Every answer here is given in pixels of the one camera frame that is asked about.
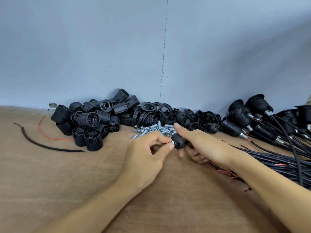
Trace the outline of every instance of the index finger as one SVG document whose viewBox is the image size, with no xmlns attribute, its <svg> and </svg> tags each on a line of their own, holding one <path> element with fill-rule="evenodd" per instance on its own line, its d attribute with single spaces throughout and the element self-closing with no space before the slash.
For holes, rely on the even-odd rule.
<svg viewBox="0 0 311 233">
<path fill-rule="evenodd" d="M 158 131 L 150 132 L 150 133 L 140 137 L 140 139 L 142 141 L 146 142 L 146 144 L 148 144 L 149 146 L 154 144 L 156 141 L 164 143 L 164 144 L 172 141 L 171 138 L 163 136 Z"/>
</svg>

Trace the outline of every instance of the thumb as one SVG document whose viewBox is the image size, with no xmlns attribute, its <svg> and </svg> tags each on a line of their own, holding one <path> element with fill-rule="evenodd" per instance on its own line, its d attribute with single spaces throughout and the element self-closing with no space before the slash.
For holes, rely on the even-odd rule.
<svg viewBox="0 0 311 233">
<path fill-rule="evenodd" d="M 190 131 L 179 125 L 178 123 L 174 123 L 174 129 L 177 131 L 179 135 L 189 140 Z"/>
<path fill-rule="evenodd" d="M 153 156 L 163 162 L 165 160 L 165 157 L 172 149 L 174 149 L 174 145 L 173 143 L 169 142 L 161 146 L 161 148 Z"/>
</svg>

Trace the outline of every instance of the pile of metal parts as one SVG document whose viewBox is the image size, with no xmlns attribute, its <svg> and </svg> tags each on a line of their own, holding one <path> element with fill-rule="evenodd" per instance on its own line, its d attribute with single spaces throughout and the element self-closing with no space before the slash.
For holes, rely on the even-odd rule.
<svg viewBox="0 0 311 233">
<path fill-rule="evenodd" d="M 119 89 L 109 100 L 73 102 L 69 107 L 58 105 L 51 120 L 64 135 L 72 135 L 77 146 L 86 146 L 90 151 L 102 148 L 102 139 L 110 132 L 118 132 L 121 124 L 133 126 L 140 136 L 155 130 L 173 136 L 175 122 L 190 131 L 200 129 L 210 133 L 218 132 L 221 125 L 220 116 L 211 111 L 194 113 L 185 109 L 182 112 L 165 103 L 140 103 L 124 89 Z"/>
<path fill-rule="evenodd" d="M 254 95 L 244 104 L 234 101 L 223 118 L 220 130 L 233 136 L 246 138 L 266 153 L 243 149 L 266 166 L 306 188 L 311 187 L 311 165 L 301 156 L 311 158 L 311 105 L 273 113 L 273 107 L 263 94 Z M 294 158 L 260 147 L 251 138 L 291 151 Z"/>
</svg>

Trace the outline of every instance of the wooden surface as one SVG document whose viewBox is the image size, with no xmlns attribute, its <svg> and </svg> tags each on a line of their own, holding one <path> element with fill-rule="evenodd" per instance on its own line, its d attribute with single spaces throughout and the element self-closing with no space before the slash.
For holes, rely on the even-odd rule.
<svg viewBox="0 0 311 233">
<path fill-rule="evenodd" d="M 121 126 L 104 139 L 96 152 L 65 153 L 38 147 L 76 149 L 43 110 L 0 107 L 0 232 L 32 232 L 37 227 L 90 197 L 118 174 L 132 128 Z M 229 144 L 258 151 L 240 138 L 223 133 Z M 265 147 L 283 152 L 277 148 Z M 178 158 L 174 149 L 155 181 L 130 201 L 104 232 L 288 232 L 248 186 L 205 165 Z"/>
</svg>

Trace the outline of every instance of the crack in wall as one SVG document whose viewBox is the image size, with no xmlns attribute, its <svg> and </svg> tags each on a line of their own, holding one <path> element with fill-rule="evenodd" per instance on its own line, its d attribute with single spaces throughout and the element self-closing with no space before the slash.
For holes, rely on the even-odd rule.
<svg viewBox="0 0 311 233">
<path fill-rule="evenodd" d="M 165 31 L 164 31 L 164 46 L 163 46 L 163 61 L 162 61 L 162 76 L 161 76 L 161 86 L 160 86 L 160 100 L 161 103 L 161 96 L 162 96 L 162 83 L 163 83 L 163 75 L 164 75 L 164 52 L 165 52 L 165 37 L 166 37 L 166 23 L 167 23 L 167 6 L 169 0 L 166 1 L 166 16 L 165 16 Z"/>
</svg>

